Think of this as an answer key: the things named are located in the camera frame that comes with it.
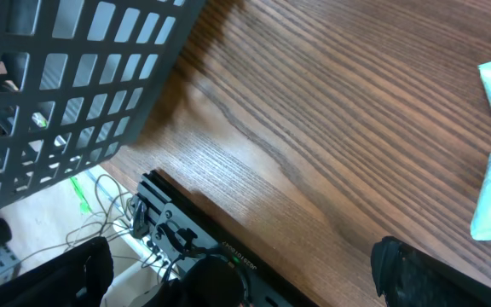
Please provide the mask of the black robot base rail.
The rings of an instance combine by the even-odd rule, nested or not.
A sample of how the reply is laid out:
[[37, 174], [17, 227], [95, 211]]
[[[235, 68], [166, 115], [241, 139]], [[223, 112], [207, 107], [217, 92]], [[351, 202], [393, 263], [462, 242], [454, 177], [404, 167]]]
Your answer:
[[147, 306], [311, 306], [313, 301], [157, 171], [132, 200], [135, 233], [165, 259]]

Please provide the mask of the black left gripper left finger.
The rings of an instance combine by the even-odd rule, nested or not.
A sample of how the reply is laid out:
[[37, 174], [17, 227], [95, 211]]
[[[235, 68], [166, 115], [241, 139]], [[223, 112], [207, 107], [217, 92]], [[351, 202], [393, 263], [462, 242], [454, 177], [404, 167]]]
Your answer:
[[0, 286], [0, 307], [98, 306], [113, 282], [107, 239], [95, 237]]

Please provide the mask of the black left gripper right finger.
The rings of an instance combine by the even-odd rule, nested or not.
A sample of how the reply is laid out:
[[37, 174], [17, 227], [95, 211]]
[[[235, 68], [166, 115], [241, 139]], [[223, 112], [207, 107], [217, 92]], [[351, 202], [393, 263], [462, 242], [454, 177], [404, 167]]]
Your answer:
[[491, 287], [393, 236], [373, 245], [371, 267], [388, 306], [491, 306]]

